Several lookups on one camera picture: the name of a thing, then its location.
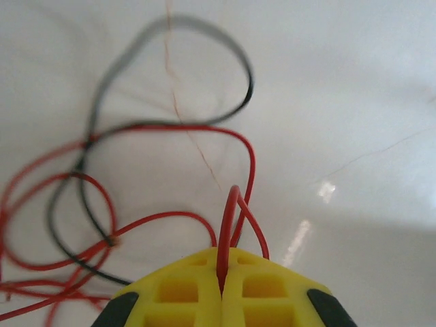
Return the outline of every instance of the red insulated wire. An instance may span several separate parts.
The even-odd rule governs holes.
[[[246,147],[249,153],[250,158],[250,170],[249,170],[249,177],[247,181],[247,188],[245,190],[244,198],[241,196],[239,189],[238,196],[235,198],[232,198],[232,204],[231,206],[236,207],[236,203],[238,203],[241,206],[241,213],[238,218],[238,222],[236,224],[236,228],[233,234],[233,237],[230,237],[231,234],[231,228],[232,228],[232,220],[234,215],[234,208],[232,211],[231,219],[224,219],[223,225],[225,226],[225,234],[223,233],[223,227],[221,227],[221,234],[220,234],[220,246],[219,246],[219,252],[223,252],[225,249],[223,248],[222,244],[225,244],[227,247],[227,259],[228,259],[228,251],[229,247],[232,243],[237,243],[240,234],[242,232],[242,226],[243,226],[243,220],[245,217],[249,220],[250,224],[255,229],[255,233],[259,238],[261,248],[262,248],[262,254],[265,258],[268,257],[268,248],[266,246],[266,243],[264,242],[264,237],[262,235],[262,231],[260,231],[259,226],[257,222],[255,222],[255,219],[251,212],[248,209],[247,203],[249,201],[249,198],[251,196],[251,192],[253,189],[253,182],[254,182],[254,176],[255,176],[255,157],[254,157],[254,151],[249,143],[249,141],[244,138],[242,135],[231,131],[229,129],[224,129],[220,127],[212,127],[212,126],[138,126],[138,127],[129,127],[123,130],[120,130],[119,133],[125,133],[129,131],[214,131],[222,134],[227,134],[231,137],[237,138],[240,140]],[[40,167],[41,165],[45,164],[47,161],[53,160],[55,158],[58,158],[62,155],[65,155],[71,151],[74,151],[76,149],[81,149],[84,146],[84,142],[76,141],[69,144],[66,144],[65,146],[62,146],[60,148],[57,148],[51,152],[49,152],[46,155],[43,155],[42,157],[36,159],[29,165],[25,166],[16,176],[14,176],[11,181],[7,184],[5,191],[1,197],[0,200],[0,261],[1,258],[4,255],[8,257],[14,264],[17,266],[20,266],[22,268],[25,268],[27,270],[32,271],[46,271],[46,270],[52,270],[61,268],[67,265],[72,264],[73,262],[71,260],[61,260],[59,262],[52,262],[48,264],[32,264],[25,262],[21,260],[17,255],[15,255],[10,248],[7,246],[7,243],[5,241],[5,231],[7,229],[7,223],[12,219],[12,217],[20,210],[21,206],[25,204],[28,200],[30,200],[36,193],[43,190],[45,187],[49,186],[51,183],[55,181],[60,181],[64,178],[67,178],[70,176],[70,173],[67,174],[57,174],[54,176],[51,176],[47,178],[46,180],[34,185],[30,190],[24,192],[19,199],[17,199],[15,202],[10,203],[10,198],[15,190],[17,188],[18,184],[26,177],[28,174],[30,174],[32,171],[34,171],[36,168]],[[161,219],[164,217],[173,217],[173,216],[184,216],[189,217],[192,219],[195,219],[199,221],[208,231],[209,236],[211,238],[211,245],[213,247],[217,246],[217,239],[215,236],[215,233],[211,227],[211,225],[208,223],[207,220],[202,218],[201,216],[185,212],[185,211],[170,211],[166,213],[157,213],[155,215],[151,215],[148,217],[141,218],[125,227],[122,227],[120,229],[116,229],[116,215],[114,211],[114,207],[112,205],[112,202],[107,194],[107,192],[104,190],[104,188],[92,177],[87,176],[85,174],[72,174],[75,178],[81,178],[85,181],[88,181],[93,186],[97,188],[97,190],[102,194],[102,196],[105,198],[106,204],[108,205],[108,209],[110,212],[110,218],[111,218],[111,232],[112,237],[119,237],[120,235],[139,227],[140,225],[147,223],[152,220]],[[228,214],[229,210],[226,205],[225,217],[229,217]],[[221,237],[225,237],[226,241],[224,243],[221,242]],[[96,256],[99,252],[104,251],[103,255],[100,257],[99,262],[96,265],[96,268],[99,268],[106,258],[109,256],[111,252],[111,248],[107,247],[106,242],[103,240],[95,243],[93,246],[89,247],[87,250],[83,251],[78,255],[78,257],[81,260],[90,260],[94,256]],[[222,266],[223,260],[220,260],[219,267]],[[98,309],[101,308],[100,302],[103,300],[108,300],[109,298],[106,296],[91,296],[88,294],[85,294],[81,291],[79,291],[79,288],[82,287],[91,277],[92,274],[87,274],[84,277],[82,277],[79,281],[77,281],[80,278],[80,273],[82,272],[82,268],[77,268],[73,275],[69,278],[69,280],[66,283],[61,283],[59,281],[53,281],[53,280],[45,280],[45,279],[36,279],[32,281],[14,281],[14,282],[4,282],[0,283],[0,291],[5,292],[6,294],[21,294],[25,296],[32,296],[36,298],[45,298],[45,300],[35,303],[34,305],[30,305],[25,308],[21,308],[18,310],[11,311],[9,313],[4,313],[0,315],[0,321],[10,319],[11,317],[16,317],[17,315],[21,315],[23,313],[27,313],[48,305],[53,304],[53,307],[51,308],[48,317],[46,319],[45,325],[47,327],[51,326],[52,321],[54,319],[55,313],[59,307],[59,305],[65,301],[65,300],[88,300],[92,305],[97,307]],[[32,286],[56,286],[60,287],[62,290],[58,294],[50,294],[50,293],[44,293],[44,292],[36,292],[31,290],[26,290],[24,287],[32,287]]]
[[[232,223],[234,218],[234,212],[236,210],[236,205],[239,204],[241,212],[247,217],[251,227],[254,229],[255,235],[259,240],[260,247],[262,249],[262,255],[265,259],[270,258],[268,251],[268,245],[266,244],[266,239],[258,222],[251,213],[244,201],[242,195],[240,194],[239,187],[233,185],[230,189],[229,196],[224,208],[223,221],[221,223],[221,230],[219,232],[219,242],[217,251],[217,278],[219,289],[221,294],[224,291],[225,278],[229,269],[229,252],[230,252],[230,238],[232,233]]]

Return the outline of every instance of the rectangular opening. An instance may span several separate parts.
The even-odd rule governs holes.
[[[186,313],[155,313],[145,317],[144,327],[193,327],[196,316]]]
[[[247,257],[238,257],[239,264],[255,264],[254,260]]]
[[[286,296],[285,285],[281,277],[252,275],[244,280],[244,298],[283,298]]]
[[[245,327],[293,327],[290,305],[251,305],[244,308]]]
[[[202,258],[202,259],[197,259],[193,262],[191,262],[192,266],[206,266],[207,265],[207,259]]]
[[[156,302],[198,302],[197,283],[190,279],[164,279],[157,292]]]

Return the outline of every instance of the white surface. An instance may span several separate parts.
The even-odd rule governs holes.
[[[434,326],[436,3],[174,1],[172,11],[222,26],[252,60],[254,97],[226,126],[255,147],[250,207],[272,260],[326,284],[359,326]],[[164,13],[163,1],[1,2],[2,185],[36,155],[83,135],[97,77],[142,25]],[[165,72],[163,44],[156,39],[117,82],[100,128],[173,114],[172,85],[185,116],[210,116],[240,99],[243,75],[222,48],[174,32],[174,81]],[[245,185],[246,152],[223,136],[194,136],[223,191],[185,134],[124,136],[92,154],[91,172],[110,191],[121,224],[190,209],[218,232],[228,189]],[[30,181],[71,162],[38,170]],[[8,233],[13,248],[35,262],[61,258],[46,239],[45,200],[41,195],[23,209]],[[74,249],[97,239],[73,189],[59,225]],[[105,268],[137,279],[207,246],[198,224],[158,221],[124,238]],[[249,228],[240,246],[259,253]],[[37,275],[6,267],[6,279],[13,273]],[[100,280],[92,287],[115,290]],[[0,311],[26,303],[15,298]],[[3,324],[41,326],[45,313]],[[96,315],[68,302],[56,326],[89,326]]]

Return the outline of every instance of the black wire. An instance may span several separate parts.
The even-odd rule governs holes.
[[[251,73],[251,65],[248,61],[247,56],[245,55],[242,48],[227,34],[225,34],[223,31],[219,30],[217,27],[204,22],[198,18],[185,16],[185,15],[177,15],[170,18],[170,26],[171,28],[179,28],[179,29],[193,29],[196,31],[199,31],[202,34],[205,34],[206,36],[209,36],[210,38],[216,40],[217,42],[223,44],[227,48],[229,48],[242,67],[245,70],[245,73],[247,75],[248,80],[248,88],[247,93],[245,94],[243,100],[237,105],[235,108],[229,110],[229,112],[226,112],[222,114],[221,116],[206,119],[202,121],[184,121],[183,124],[185,125],[212,125],[216,123],[220,123],[234,114],[236,114],[238,111],[243,109],[245,105],[249,102],[251,99],[251,96],[253,94],[253,75]],[[112,66],[108,69],[108,71],[104,74],[104,77],[102,78],[102,81],[100,82],[99,86],[97,87],[97,90],[95,92],[95,97],[93,100],[93,104],[91,106],[91,115],[89,117],[89,123],[87,127],[87,134],[86,134],[86,141],[87,145],[85,147],[84,152],[86,153],[87,148],[89,147],[91,143],[91,137],[92,134],[95,132],[95,128],[97,125],[97,119],[99,116],[99,111],[102,106],[102,102],[104,100],[105,95],[108,92],[108,89],[114,82],[114,80],[124,71],[126,70],[131,63],[134,61],[136,55],[141,51],[141,49],[146,46],[156,35],[163,31],[167,31],[169,28],[168,25],[168,18],[162,17],[154,22],[152,22],[150,25],[146,26],[139,32],[138,36],[135,38],[135,40],[131,43],[129,47],[127,47],[127,50],[112,64]],[[180,125],[180,121],[143,121],[141,122],[145,125],[150,124],[158,124],[158,125]],[[77,171],[84,172],[86,168],[86,156],[83,156],[82,161],[80,162],[80,165],[76,167]],[[105,234],[103,228],[98,223],[98,220],[95,218],[95,215],[93,214],[89,202],[87,201],[87,197],[85,194],[84,189],[84,181],[79,181],[79,194],[80,199],[82,200],[82,205],[87,212],[87,215],[89,219],[91,220],[91,223],[94,225],[96,230],[99,232],[101,237],[108,243],[109,246],[113,246],[112,240],[109,238],[108,235]]]
[[[89,117],[89,122],[87,126],[87,132],[86,132],[86,143],[83,148],[82,154],[80,156],[80,159],[78,162],[74,165],[74,167],[71,170],[70,176],[63,180],[59,186],[55,189],[51,199],[48,202],[48,206],[46,209],[46,222],[48,226],[48,231],[50,235],[52,236],[52,239],[54,243],[57,245],[60,250],[71,260],[73,260],[75,263],[79,264],[84,269],[87,269],[88,271],[92,272],[93,274],[100,276],[102,278],[105,278],[109,281],[113,281],[115,283],[121,284],[121,285],[129,285],[131,281],[124,280],[120,277],[108,274],[106,272],[100,271],[96,269],[93,266],[88,265],[84,260],[79,259],[76,254],[74,254],[68,246],[61,240],[59,237],[59,233],[55,226],[55,207],[57,205],[57,202],[59,201],[59,198],[61,194],[63,193],[65,187],[71,180],[71,177],[74,173],[84,173],[87,167],[87,155],[89,154],[89,151],[100,141],[115,135],[116,133],[124,130],[129,129],[131,127],[139,127],[139,126],[149,126],[149,125],[212,125],[221,123],[230,117],[234,116],[237,112],[241,111],[250,101],[251,96],[253,95],[253,74],[251,72],[251,64],[243,51],[243,49],[227,34],[225,34],[223,31],[219,30],[217,27],[204,22],[198,18],[186,16],[186,15],[175,15],[170,18],[170,26],[172,28],[184,28],[184,29],[193,29],[196,30],[202,34],[205,34],[206,36],[209,36],[210,38],[214,39],[215,41],[223,44],[226,46],[229,50],[233,52],[233,54],[236,56],[240,64],[245,70],[245,74],[248,80],[248,88],[247,93],[245,94],[243,100],[239,103],[239,105],[235,106],[233,109],[229,110],[228,112],[222,114],[221,116],[213,117],[211,119],[205,119],[201,121],[184,121],[180,122],[177,120],[173,121],[165,121],[165,120],[139,120],[139,121],[133,121],[127,124],[122,124],[118,127],[114,127],[112,129],[109,129],[101,134],[101,136],[98,139],[93,139],[93,135],[95,134],[95,128],[97,126],[97,120],[99,116],[99,112],[101,110],[102,102],[114,82],[114,80],[124,71],[126,70],[131,63],[136,58],[136,55],[141,51],[141,49],[157,34],[161,33],[162,31],[168,30],[168,19],[166,17],[160,18],[154,22],[152,22],[147,27],[143,28],[141,32],[138,34],[138,36],[135,38],[135,40],[132,42],[132,44],[127,48],[127,50],[114,62],[113,65],[110,66],[108,71],[104,74],[101,82],[99,83],[97,90],[95,92],[95,96],[93,98],[93,103],[91,106],[91,114]],[[79,180],[79,194],[80,199],[82,201],[82,205],[84,206],[87,215],[89,217],[89,220],[94,225],[95,229],[99,232],[102,239],[104,239],[109,246],[113,246],[112,239],[109,235],[107,235],[104,232],[103,227],[100,226],[98,221],[95,218],[95,215],[93,214],[90,206],[89,201],[87,199],[87,195],[85,192],[84,187],[84,181]]]

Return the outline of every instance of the cable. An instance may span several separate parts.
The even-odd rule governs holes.
[[[221,242],[221,234],[223,234],[221,233],[220,242],[218,246],[219,246],[220,253],[223,253],[223,257],[217,260],[217,270],[225,271],[225,274],[221,273],[220,276],[223,277],[220,277],[220,279],[225,281],[225,275],[227,274],[227,269],[228,269],[228,252],[230,250],[230,246],[237,245],[237,242],[242,232],[242,227],[245,217],[247,217],[251,226],[255,230],[255,234],[258,237],[262,248],[263,256],[265,258],[269,257],[268,247],[266,245],[266,241],[264,239],[262,231],[260,230],[257,222],[255,221],[253,215],[251,214],[247,206],[247,203],[251,197],[251,192],[253,189],[253,182],[254,182],[254,174],[255,174],[255,157],[254,157],[253,149],[250,143],[240,134],[231,131],[229,129],[207,126],[207,125],[217,124],[222,121],[225,121],[226,119],[235,115],[237,112],[241,111],[247,105],[253,94],[253,74],[251,72],[251,65],[242,48],[230,36],[220,31],[217,27],[214,27],[213,25],[204,22],[202,20],[199,20],[197,18],[192,18],[185,15],[175,15],[171,17],[171,23],[172,23],[171,24],[172,27],[174,28],[192,29],[194,31],[198,31],[201,34],[211,37],[215,41],[227,47],[235,55],[235,57],[238,59],[239,63],[241,64],[241,66],[245,71],[245,75],[248,81],[248,87],[245,96],[237,106],[235,106],[233,109],[217,117],[204,119],[201,121],[196,121],[196,120],[184,121],[182,123],[179,120],[174,120],[174,121],[171,120],[162,121],[162,120],[155,120],[155,119],[139,120],[139,121],[133,121],[130,123],[122,124],[121,126],[109,129],[103,133],[96,134],[95,129],[97,127],[99,112],[102,109],[102,102],[104,101],[104,98],[107,92],[109,91],[110,86],[112,85],[114,80],[120,74],[122,74],[122,72],[125,69],[127,69],[131,65],[136,55],[148,42],[150,42],[150,40],[153,37],[155,37],[157,34],[161,33],[162,31],[166,31],[168,29],[167,18],[166,17],[160,18],[152,22],[143,30],[141,30],[141,32],[138,34],[138,36],[135,38],[132,44],[127,48],[127,50],[114,62],[113,65],[110,66],[108,71],[104,74],[101,82],[99,83],[91,106],[91,113],[89,116],[89,122],[85,134],[86,136],[85,141],[84,142],[77,141],[77,142],[66,144],[61,148],[55,149],[54,151],[36,159],[34,162],[30,163],[25,168],[23,168],[7,184],[5,192],[3,193],[0,201],[0,261],[2,256],[5,255],[17,266],[33,271],[52,270],[73,263],[78,264],[79,267],[76,268],[76,270],[73,272],[71,277],[65,283],[61,283],[59,281],[52,281],[49,279],[47,280],[36,279],[31,281],[14,281],[14,282],[0,283],[0,291],[6,292],[7,296],[10,296],[10,294],[21,294],[25,296],[32,296],[32,297],[44,299],[43,301],[35,303],[34,305],[30,305],[25,308],[11,311],[9,313],[4,313],[0,315],[0,321],[9,319],[11,317],[16,317],[17,315],[21,315],[23,313],[27,313],[53,304],[46,319],[46,326],[51,326],[55,313],[59,308],[59,305],[65,300],[87,300],[95,308],[101,309],[102,307],[101,301],[108,300],[107,296],[88,295],[85,294],[84,292],[79,291],[79,288],[82,287],[94,275],[98,275],[100,277],[103,277],[105,279],[111,280],[113,282],[122,285],[127,285],[128,283],[130,283],[129,281],[126,281],[120,277],[101,271],[100,267],[105,262],[107,257],[110,255],[110,252],[112,251],[114,246],[117,244],[117,238],[120,235],[134,228],[137,228],[140,225],[147,223],[149,221],[161,219],[164,217],[171,217],[171,216],[182,216],[182,217],[195,219],[199,221],[207,229],[209,236],[211,238],[211,245],[213,247],[216,247],[218,245],[215,233],[211,225],[208,223],[208,221],[195,213],[189,213],[185,211],[171,211],[166,213],[157,213],[155,215],[141,218],[123,228],[117,229],[115,210],[109,198],[109,195],[107,194],[105,189],[94,178],[85,174],[86,167],[87,167],[87,155],[89,154],[89,151],[96,144],[99,144],[102,140],[105,140],[115,134],[120,134],[125,132],[137,132],[137,131],[214,131],[214,132],[227,134],[229,136],[239,139],[247,147],[247,150],[249,152],[250,171],[249,171],[247,188],[245,190],[244,198],[240,194],[239,188],[237,188],[238,196],[235,198],[232,197],[232,201],[230,203],[228,201],[228,206],[236,207],[236,203],[237,203],[241,207],[241,212],[232,236],[231,236],[231,227],[232,227],[232,220],[234,215],[234,208],[233,209],[227,208],[226,214],[224,215],[225,217],[227,217],[223,220],[223,225],[225,225],[224,228],[225,234],[222,237],[225,238],[225,242]],[[26,177],[29,173],[31,173],[35,168],[41,166],[47,161],[50,161],[61,155],[69,153],[70,151],[80,150],[80,149],[82,152],[79,156],[79,159],[73,165],[70,172],[56,174],[54,176],[51,176],[43,180],[42,182],[30,188],[30,190],[26,191],[15,202],[10,204],[11,195],[15,190],[15,188],[17,187],[17,185],[23,180],[24,177]],[[72,250],[70,250],[68,246],[64,244],[64,242],[59,237],[56,229],[55,216],[54,216],[57,202],[61,197],[62,192],[65,189],[65,186],[72,178],[78,179],[78,186],[79,186],[78,193],[82,205],[84,206],[84,209],[87,212],[87,215],[91,223],[93,224],[94,228],[98,231],[99,235],[102,238],[101,241],[99,241],[98,243],[94,244],[93,246],[89,247],[88,249],[84,250],[82,253],[79,254],[73,253]],[[68,256],[69,259],[61,260],[59,262],[51,262],[47,264],[34,264],[34,263],[25,262],[21,260],[17,255],[15,255],[15,253],[13,253],[7,246],[7,243],[5,241],[5,235],[7,234],[6,233],[7,224],[10,221],[10,219],[20,210],[21,206],[25,204],[26,201],[30,200],[37,192],[43,190],[45,187],[57,181],[60,181],[59,186],[55,189],[46,208],[46,223],[54,243]],[[110,213],[109,232],[104,231],[104,229],[101,227],[99,222],[96,220],[95,215],[89,206],[89,201],[84,187],[85,182],[91,183],[94,187],[96,187],[106,201]],[[91,259],[93,259],[96,255],[98,255],[98,253],[101,252],[102,252],[101,257],[98,259],[96,265],[94,266],[89,265],[88,262]],[[222,267],[225,268],[225,264],[224,264],[225,260],[223,258],[226,257],[225,254],[226,252],[227,252],[227,268],[223,269]],[[80,277],[84,269],[87,270],[88,273],[85,276]],[[27,290],[24,288],[24,287],[33,287],[33,286],[41,286],[41,285],[59,287],[61,288],[61,291],[57,294],[50,294],[44,292],[36,292],[33,290]]]
[[[231,131],[229,129],[224,129],[224,128],[220,128],[220,127],[211,127],[211,126],[120,127],[116,131],[115,130],[107,131],[103,134],[100,134],[99,136],[93,137],[93,140],[94,140],[93,146],[98,144],[99,142],[101,142],[105,138],[107,138],[111,135],[117,134],[117,133],[131,133],[131,132],[138,132],[138,131],[168,131],[168,130],[170,130],[170,131],[184,131],[187,128],[190,130],[195,130],[195,131],[215,131],[215,132],[227,134],[231,137],[237,138],[247,147],[247,150],[249,152],[249,158],[250,158],[250,173],[249,173],[249,178],[248,178],[248,183],[247,183],[247,189],[245,191],[245,199],[249,198],[249,196],[251,195],[251,190],[253,187],[253,181],[254,181],[254,176],[255,176],[254,151],[251,148],[251,145],[247,139],[245,139],[242,135],[240,135],[234,131]],[[30,200],[35,194],[42,191],[45,187],[51,185],[55,181],[63,179],[63,178],[83,178],[86,181],[93,184],[94,186],[96,186],[97,189],[103,194],[103,197],[105,197],[107,204],[108,204],[109,211],[111,213],[111,215],[110,215],[111,216],[111,220],[110,220],[111,221],[111,228],[110,229],[111,230],[115,229],[116,216],[115,216],[115,212],[113,209],[113,205],[110,201],[110,198],[107,195],[107,192],[105,192],[101,186],[98,186],[99,184],[96,180],[94,180],[90,176],[84,175],[82,173],[73,173],[73,174],[72,173],[63,173],[63,174],[51,176],[51,177],[43,180],[42,182],[37,183],[32,188],[30,188],[30,190],[24,192],[24,194],[22,194],[13,203],[10,203],[10,199],[12,197],[12,194],[13,194],[15,188],[17,188],[19,186],[19,184],[23,181],[23,179],[28,174],[32,173],[32,171],[34,171],[34,169],[40,167],[41,165],[44,165],[46,162],[48,162],[50,160],[53,160],[57,157],[68,154],[71,151],[81,149],[82,147],[84,147],[84,145],[85,145],[84,142],[71,142],[69,144],[66,144],[65,146],[62,146],[60,148],[57,148],[57,149],[49,152],[46,155],[43,155],[42,157],[36,159],[34,162],[26,165],[7,184],[7,187],[5,188],[5,191],[4,191],[4,193],[1,197],[1,200],[0,200],[0,241],[1,241],[0,242],[0,245],[1,245],[0,254],[5,254],[6,256],[8,256],[8,258],[13,263],[15,263],[23,268],[26,268],[28,270],[44,271],[44,270],[51,270],[51,269],[56,269],[56,268],[60,268],[63,266],[67,266],[67,265],[74,262],[73,260],[63,260],[60,262],[53,262],[53,263],[49,263],[49,264],[30,264],[27,262],[23,262],[22,260],[17,258],[16,255],[14,255],[14,253],[12,251],[10,251],[10,249],[8,248],[7,243],[5,241],[5,238],[4,238],[4,236],[7,234],[7,223],[20,210],[20,208],[28,200]],[[255,229],[255,233],[258,236],[260,244],[261,244],[262,254],[264,255],[265,258],[268,258],[268,247],[266,246],[264,237],[262,235],[262,231],[256,230],[256,228],[258,228],[258,224],[255,222],[255,219],[252,216],[251,212],[249,212],[247,206],[244,206],[245,201],[242,198],[238,188],[233,187],[232,190],[233,189],[236,189],[238,191],[237,201],[238,201],[239,205],[241,206],[241,211],[243,212],[244,215],[247,216],[247,219],[249,220],[250,224]],[[217,246],[217,239],[215,237],[215,233],[213,232],[211,225],[204,218],[198,216],[197,214],[188,213],[188,212],[167,212],[167,213],[159,213],[159,214],[151,215],[148,217],[144,217],[144,218],[141,218],[141,219],[139,219],[139,220],[123,227],[123,228],[120,228],[119,230],[115,230],[113,232],[113,234],[111,234],[111,237],[113,237],[113,239],[117,239],[120,235],[122,235],[126,232],[129,232],[130,230],[137,228],[144,223],[147,223],[149,221],[156,220],[156,219],[161,219],[164,217],[171,217],[171,216],[186,216],[186,217],[190,217],[190,218],[193,218],[193,219],[199,221],[208,230],[208,233],[211,237],[211,245],[213,247]],[[104,262],[104,260],[108,257],[108,255],[110,254],[112,249],[113,249],[112,247],[108,247],[107,243],[104,240],[101,240],[98,243],[94,244],[92,247],[89,247],[87,250],[78,254],[77,258],[79,258],[83,262],[86,262],[86,261],[89,261],[90,259],[92,259],[94,256],[96,256],[99,252],[104,251],[103,257],[101,257],[99,262],[97,263],[97,265],[95,267],[93,267],[95,269],[98,269],[101,266],[101,264]],[[32,297],[46,298],[46,300],[43,300],[43,301],[36,303],[34,305],[31,305],[31,306],[28,306],[25,308],[21,308],[21,309],[12,311],[10,313],[5,313],[3,315],[0,315],[0,321],[9,319],[11,317],[15,317],[17,315],[24,314],[24,313],[27,313],[27,312],[30,312],[33,310],[36,310],[36,309],[39,309],[39,308],[42,308],[42,307],[45,307],[45,306],[48,306],[51,304],[57,304],[57,303],[63,302],[64,300],[67,300],[67,299],[88,300],[88,301],[90,301],[90,303],[94,307],[99,308],[101,306],[99,301],[106,300],[107,297],[105,297],[105,296],[88,296],[88,295],[83,294],[82,292],[78,291],[78,288],[80,288],[82,285],[84,285],[93,276],[92,273],[87,274],[79,282],[77,282],[69,287],[69,285],[71,285],[76,280],[76,276],[78,276],[78,273],[80,271],[82,271],[81,266],[76,269],[75,273],[72,275],[72,277],[70,277],[70,279],[67,283],[61,283],[58,281],[50,281],[50,280],[35,280],[35,281],[6,282],[6,283],[0,284],[0,290],[6,292],[7,294],[22,294],[22,295],[28,295],[28,296],[32,296]],[[28,286],[32,286],[32,285],[58,286],[58,287],[62,287],[63,291],[59,292],[58,294],[47,294],[47,293],[34,292],[34,291],[28,291],[28,290],[22,289],[22,287],[28,287]],[[55,315],[55,312],[56,312],[58,306],[59,305],[56,305],[55,307],[53,307],[50,310],[50,313],[49,313],[47,320],[46,320],[47,327],[51,326],[52,319]]]
[[[251,96],[253,95],[253,73],[251,71],[251,64],[245,54],[244,50],[226,33],[218,29],[216,26],[200,20],[198,18],[194,18],[191,16],[186,16],[182,14],[173,15],[171,17],[171,28],[179,28],[179,29],[191,29],[205,36],[223,44],[226,48],[228,48],[238,59],[239,63],[242,65],[245,71],[245,75],[248,81],[247,92],[241,102],[236,105],[233,109],[228,112],[222,114],[221,116],[217,116],[211,119],[204,119],[201,121],[184,121],[180,122],[179,120],[173,121],[164,121],[164,120],[145,120],[145,121],[134,121],[128,123],[127,125],[139,126],[139,125],[213,125],[218,124],[222,121],[229,119],[234,116],[237,112],[242,110],[250,101]],[[161,17],[151,24],[145,26],[141,32],[136,36],[134,41],[127,47],[127,50],[117,59],[115,62],[109,67],[107,72],[104,74],[101,82],[99,83],[97,90],[95,92],[93,103],[91,105],[91,113],[89,117],[89,122],[87,126],[86,132],[86,145],[84,147],[82,157],[74,167],[73,171],[84,172],[86,171],[87,165],[87,153],[92,144],[92,135],[95,134],[95,129],[97,127],[97,120],[99,116],[99,112],[102,107],[102,102],[112,85],[112,83],[116,80],[120,74],[125,71],[134,61],[138,53],[156,36],[160,33],[167,31],[169,29],[168,26],[168,17]],[[53,198],[57,199],[59,197],[58,193],[61,193],[64,188],[64,185],[60,185],[59,189],[53,195]],[[113,246],[113,242],[110,237],[104,232],[103,227],[100,226],[98,220],[95,218],[93,211],[89,206],[89,201],[87,200],[86,192],[84,189],[84,183],[79,181],[79,189],[78,193],[80,196],[80,200],[82,206],[84,207],[88,218],[90,219],[93,226],[96,228],[100,236],[108,243],[108,245]]]
[[[122,127],[117,127],[115,129],[111,129],[109,131],[106,131],[105,133],[102,133],[100,136],[93,138],[93,142],[89,144],[88,149],[91,149],[91,147],[98,144],[98,142],[101,142],[102,140],[110,137],[111,135],[121,133],[121,132],[138,131],[138,130],[142,130],[142,131],[216,131],[216,132],[220,132],[220,133],[234,136],[235,138],[237,138],[238,140],[243,142],[243,144],[247,147],[247,149],[249,151],[250,173],[249,173],[249,180],[247,183],[245,197],[246,197],[246,199],[249,199],[249,197],[251,196],[251,191],[252,191],[253,182],[254,182],[254,173],[255,173],[254,151],[251,148],[251,145],[247,139],[245,139],[240,134],[238,134],[234,131],[231,131],[229,129],[219,128],[219,127],[209,127],[209,126],[185,126],[185,125],[181,125],[181,126],[178,126],[178,125],[175,125],[175,126],[157,126],[157,125],[147,125],[147,126],[138,125],[138,126],[135,126],[134,125],[134,126],[127,126],[127,127],[122,126]],[[61,238],[59,237],[58,232],[57,232],[56,227],[55,227],[55,223],[54,223],[55,222],[54,221],[54,209],[55,209],[56,203],[57,203],[64,187],[66,186],[66,183],[68,182],[68,180],[69,180],[69,176],[62,181],[62,183],[59,185],[59,187],[57,187],[57,189],[54,192],[54,195],[49,200],[48,206],[47,206],[47,211],[46,211],[47,226],[48,226],[48,231],[49,231],[50,235],[52,236],[53,241],[55,242],[57,247],[60,248],[62,250],[62,252],[68,256],[69,259],[73,260],[75,263],[79,264],[81,267],[83,267],[83,268],[87,269],[88,271],[91,271],[92,273],[94,273],[100,277],[103,277],[109,281],[113,281],[113,282],[118,283],[120,285],[129,285],[131,283],[130,281],[124,280],[120,277],[116,277],[116,276],[108,274],[106,272],[99,271],[99,270],[93,268],[92,266],[88,265],[86,262],[84,262],[83,260],[78,258],[72,252],[72,250],[68,249],[67,245],[64,244],[63,241],[61,240]]]
[[[255,235],[257,236],[262,249],[262,255],[265,259],[270,258],[268,244],[266,243],[265,236],[262,233],[259,224],[240,194],[239,187],[237,185],[233,185],[230,189],[227,202],[225,204],[223,221],[221,222],[221,230],[219,232],[217,251],[217,278],[221,295],[224,291],[225,278],[229,269],[230,238],[232,234],[234,212],[237,204],[239,204],[241,211],[244,212],[244,215],[247,217],[251,227],[254,229]]]

